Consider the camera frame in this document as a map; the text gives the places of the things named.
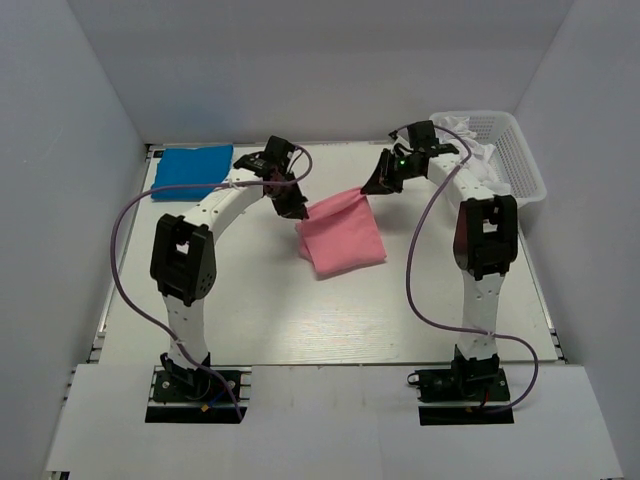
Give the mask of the pink t shirt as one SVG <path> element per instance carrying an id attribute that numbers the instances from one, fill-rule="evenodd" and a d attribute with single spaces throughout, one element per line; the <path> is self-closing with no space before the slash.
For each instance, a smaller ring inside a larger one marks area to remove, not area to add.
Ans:
<path id="1" fill-rule="evenodd" d="M 358 187 L 312 205 L 295 230 L 300 256 L 320 278 L 377 265 L 387 257 L 368 198 Z"/>

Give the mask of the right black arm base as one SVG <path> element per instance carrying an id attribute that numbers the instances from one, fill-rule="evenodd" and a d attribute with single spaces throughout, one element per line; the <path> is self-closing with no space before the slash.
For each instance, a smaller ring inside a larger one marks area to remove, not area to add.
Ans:
<path id="1" fill-rule="evenodd" d="M 499 356 L 465 359 L 454 352 L 447 368 L 416 370 L 407 384 L 418 391 L 422 426 L 509 425 L 511 396 Z"/>

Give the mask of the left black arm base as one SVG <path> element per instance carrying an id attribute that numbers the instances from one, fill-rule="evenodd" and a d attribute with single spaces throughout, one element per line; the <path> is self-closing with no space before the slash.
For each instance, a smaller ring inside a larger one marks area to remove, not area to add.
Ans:
<path id="1" fill-rule="evenodd" d="M 147 424 L 237 425 L 249 406 L 250 368 L 222 368 L 215 375 L 184 369 L 166 353 L 154 367 Z"/>

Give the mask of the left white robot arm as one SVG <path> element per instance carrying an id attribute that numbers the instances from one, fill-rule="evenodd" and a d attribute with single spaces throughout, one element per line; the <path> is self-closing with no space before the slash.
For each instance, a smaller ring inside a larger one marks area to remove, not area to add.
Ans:
<path id="1" fill-rule="evenodd" d="M 177 387 L 199 399 L 211 387 L 204 335 L 204 299 L 217 275 L 215 244 L 247 208 L 263 198 L 285 219 L 308 217 L 291 164 L 306 150 L 272 136 L 263 150 L 241 156 L 222 186 L 182 215 L 163 215 L 156 226 L 150 274 L 165 303 L 168 326 L 177 336 L 161 363 L 177 376 Z"/>

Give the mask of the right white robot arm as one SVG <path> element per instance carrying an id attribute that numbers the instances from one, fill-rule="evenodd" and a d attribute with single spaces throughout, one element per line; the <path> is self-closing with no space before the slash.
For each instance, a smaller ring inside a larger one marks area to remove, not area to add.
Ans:
<path id="1" fill-rule="evenodd" d="M 374 172 L 360 189 L 365 196 L 399 194 L 404 182 L 423 177 L 436 186 L 410 241 L 405 270 L 405 292 L 416 317 L 439 330 L 455 332 L 451 374 L 453 390 L 472 399 L 488 385 L 488 375 L 499 368 L 496 324 L 499 293 L 518 254 L 517 202 L 482 185 L 464 166 L 472 157 L 471 147 L 452 130 L 431 120 L 402 127 L 390 133 L 392 148 L 384 149 Z M 444 325 L 422 314 L 413 297 L 414 251 L 426 217 L 440 196 L 446 196 L 457 211 L 453 256 L 463 278 L 462 325 Z"/>

